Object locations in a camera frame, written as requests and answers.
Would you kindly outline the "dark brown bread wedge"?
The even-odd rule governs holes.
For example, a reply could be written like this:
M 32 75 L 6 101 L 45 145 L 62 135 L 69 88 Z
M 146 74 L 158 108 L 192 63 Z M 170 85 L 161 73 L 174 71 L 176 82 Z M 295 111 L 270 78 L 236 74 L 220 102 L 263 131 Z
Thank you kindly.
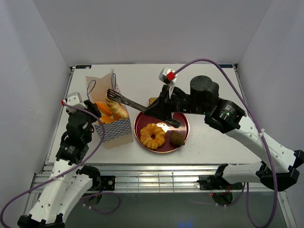
M 171 131 L 170 142 L 171 142 L 171 144 L 173 144 L 175 146 L 185 145 L 184 136 L 181 133 L 179 133 L 178 131 Z

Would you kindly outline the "orange oval bread loaf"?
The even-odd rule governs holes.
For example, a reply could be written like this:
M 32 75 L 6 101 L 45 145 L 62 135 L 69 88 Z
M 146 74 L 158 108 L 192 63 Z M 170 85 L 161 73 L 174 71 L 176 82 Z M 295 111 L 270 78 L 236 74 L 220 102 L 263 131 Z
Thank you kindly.
M 106 102 L 99 101 L 95 103 L 97 105 L 97 108 L 100 112 L 105 114 L 106 116 L 112 116 L 112 111 L 109 109 Z

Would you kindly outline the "blue checkered paper bag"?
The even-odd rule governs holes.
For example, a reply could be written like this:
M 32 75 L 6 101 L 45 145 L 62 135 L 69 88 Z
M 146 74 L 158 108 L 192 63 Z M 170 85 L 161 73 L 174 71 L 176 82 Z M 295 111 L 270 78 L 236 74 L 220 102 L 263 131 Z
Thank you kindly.
M 103 144 L 107 149 L 133 142 L 131 121 L 126 106 L 107 97 L 107 90 L 120 92 L 113 70 L 102 78 L 86 76 L 87 96 L 97 105 L 101 113 L 100 123 L 95 125 L 99 137 L 104 137 Z

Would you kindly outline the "small croissant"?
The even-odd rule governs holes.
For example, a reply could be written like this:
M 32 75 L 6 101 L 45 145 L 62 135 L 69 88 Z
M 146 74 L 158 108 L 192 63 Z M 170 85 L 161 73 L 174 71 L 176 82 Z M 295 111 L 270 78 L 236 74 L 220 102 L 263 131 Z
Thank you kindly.
M 118 102 L 109 99 L 107 95 L 105 95 L 105 102 L 112 114 L 115 114 L 122 119 L 127 119 L 129 117 L 128 112 Z

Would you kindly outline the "long twisted bread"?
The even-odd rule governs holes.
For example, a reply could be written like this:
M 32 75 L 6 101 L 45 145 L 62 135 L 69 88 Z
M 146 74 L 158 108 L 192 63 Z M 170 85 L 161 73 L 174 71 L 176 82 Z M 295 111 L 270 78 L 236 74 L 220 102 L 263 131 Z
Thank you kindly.
M 100 120 L 103 124 L 110 124 L 115 121 L 115 119 L 107 115 L 103 115 L 102 117 L 100 117 Z

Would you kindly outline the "metal kitchen tongs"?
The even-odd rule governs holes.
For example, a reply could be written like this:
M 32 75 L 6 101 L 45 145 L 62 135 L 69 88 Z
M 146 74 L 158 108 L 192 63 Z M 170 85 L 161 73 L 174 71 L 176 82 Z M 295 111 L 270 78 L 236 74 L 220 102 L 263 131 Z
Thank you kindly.
M 119 92 L 112 90 L 112 89 L 107 90 L 107 97 L 112 101 L 115 101 L 115 102 L 118 102 L 121 104 L 125 104 L 125 105 L 130 106 L 134 109 L 137 109 L 143 113 L 148 109 L 147 107 L 124 97 L 122 94 L 120 94 Z

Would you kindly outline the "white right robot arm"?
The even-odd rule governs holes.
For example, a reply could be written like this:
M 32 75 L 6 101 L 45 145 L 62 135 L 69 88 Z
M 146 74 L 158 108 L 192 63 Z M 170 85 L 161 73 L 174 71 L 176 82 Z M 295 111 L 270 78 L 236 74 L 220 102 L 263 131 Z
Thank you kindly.
M 214 175 L 200 181 L 203 188 L 220 190 L 249 182 L 284 191 L 297 183 L 303 151 L 292 151 L 259 131 L 242 108 L 219 97 L 219 85 L 209 77 L 192 78 L 189 94 L 175 87 L 170 95 L 169 86 L 164 85 L 158 98 L 144 111 L 146 116 L 178 128 L 180 122 L 173 118 L 174 113 L 204 115 L 205 124 L 237 140 L 260 158 L 252 164 L 220 165 Z

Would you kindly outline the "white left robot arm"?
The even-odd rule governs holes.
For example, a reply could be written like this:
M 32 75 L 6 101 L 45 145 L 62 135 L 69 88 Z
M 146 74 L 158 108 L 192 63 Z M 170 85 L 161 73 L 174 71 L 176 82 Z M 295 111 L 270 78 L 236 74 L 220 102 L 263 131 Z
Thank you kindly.
M 35 206 L 18 220 L 20 228 L 63 228 L 66 219 L 83 194 L 101 184 L 97 168 L 82 165 L 92 140 L 93 123 L 101 117 L 89 100 L 62 101 L 69 118 L 52 173 Z

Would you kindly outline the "brown bread slice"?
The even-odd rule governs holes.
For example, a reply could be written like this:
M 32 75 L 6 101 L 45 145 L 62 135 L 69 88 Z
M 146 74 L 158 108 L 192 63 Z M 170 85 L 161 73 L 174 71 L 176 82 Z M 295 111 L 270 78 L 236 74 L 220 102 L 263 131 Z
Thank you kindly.
M 149 106 L 151 106 L 156 100 L 157 100 L 157 97 L 150 98 L 149 99 Z

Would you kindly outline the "pink sugared donut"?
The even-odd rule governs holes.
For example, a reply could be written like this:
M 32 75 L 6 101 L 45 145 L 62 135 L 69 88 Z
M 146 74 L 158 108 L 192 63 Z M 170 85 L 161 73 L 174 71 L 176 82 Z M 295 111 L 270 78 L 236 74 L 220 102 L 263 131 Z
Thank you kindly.
M 160 123 L 157 123 L 156 125 L 157 125 L 158 127 L 162 128 L 162 129 L 164 130 L 165 133 L 166 133 L 166 132 L 168 131 L 168 129 L 169 129 L 169 127 L 168 127 L 168 125 L 167 125 L 166 123 L 160 122 Z

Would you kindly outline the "dark red round plate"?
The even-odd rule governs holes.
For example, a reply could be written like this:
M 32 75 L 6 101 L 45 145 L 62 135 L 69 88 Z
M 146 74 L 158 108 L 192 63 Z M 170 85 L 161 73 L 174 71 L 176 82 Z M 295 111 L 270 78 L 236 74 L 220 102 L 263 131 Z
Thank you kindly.
M 139 144 L 155 153 L 169 153 L 185 145 L 189 135 L 189 122 L 184 114 L 174 114 L 180 127 L 144 115 L 140 112 L 134 122 L 134 133 Z

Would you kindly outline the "left black table label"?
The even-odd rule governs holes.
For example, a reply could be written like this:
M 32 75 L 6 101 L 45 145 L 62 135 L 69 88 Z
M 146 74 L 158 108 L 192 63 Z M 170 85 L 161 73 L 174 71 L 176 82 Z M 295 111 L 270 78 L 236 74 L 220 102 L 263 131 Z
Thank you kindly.
M 91 65 L 76 65 L 75 69 L 91 69 Z

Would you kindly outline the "black table label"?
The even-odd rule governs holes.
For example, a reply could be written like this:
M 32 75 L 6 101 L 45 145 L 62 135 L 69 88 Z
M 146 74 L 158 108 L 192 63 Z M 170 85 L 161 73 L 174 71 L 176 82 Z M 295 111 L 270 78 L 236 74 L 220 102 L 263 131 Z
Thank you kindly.
M 233 68 L 232 64 L 219 64 L 221 68 Z
M 91 65 L 76 65 L 75 69 L 91 69 Z

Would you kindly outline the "right black table label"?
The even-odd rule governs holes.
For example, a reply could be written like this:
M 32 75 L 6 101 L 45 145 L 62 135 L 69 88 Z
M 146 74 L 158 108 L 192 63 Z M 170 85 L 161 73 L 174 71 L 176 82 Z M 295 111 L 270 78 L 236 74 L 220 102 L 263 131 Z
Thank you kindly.
M 233 68 L 232 64 L 219 64 L 221 68 Z

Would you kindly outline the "aluminium frame rail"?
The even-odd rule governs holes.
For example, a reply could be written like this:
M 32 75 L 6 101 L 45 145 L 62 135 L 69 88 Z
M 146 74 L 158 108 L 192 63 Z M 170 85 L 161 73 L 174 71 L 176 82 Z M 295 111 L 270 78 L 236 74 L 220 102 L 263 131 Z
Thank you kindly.
M 115 193 L 198 193 L 200 175 L 212 175 L 218 165 L 125 165 L 89 163 L 103 176 L 115 176 Z

